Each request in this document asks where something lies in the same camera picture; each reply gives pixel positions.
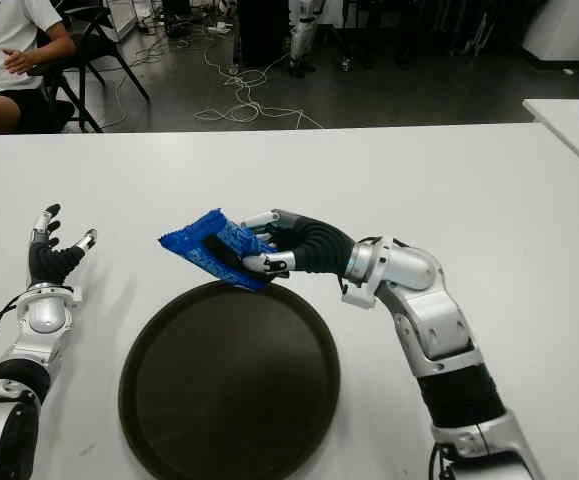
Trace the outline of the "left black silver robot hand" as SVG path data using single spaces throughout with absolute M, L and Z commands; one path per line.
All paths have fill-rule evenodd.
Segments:
M 80 264 L 97 243 L 98 232 L 89 229 L 69 248 L 57 249 L 58 238 L 52 234 L 60 227 L 56 220 L 61 206 L 53 204 L 41 211 L 30 234 L 28 246 L 27 286 L 63 285 L 69 274 Z

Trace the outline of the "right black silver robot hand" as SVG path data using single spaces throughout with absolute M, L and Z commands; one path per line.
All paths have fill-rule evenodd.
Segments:
M 276 248 L 242 260 L 243 266 L 265 275 L 298 271 L 344 277 L 355 241 L 321 220 L 273 209 L 241 223 L 259 240 Z

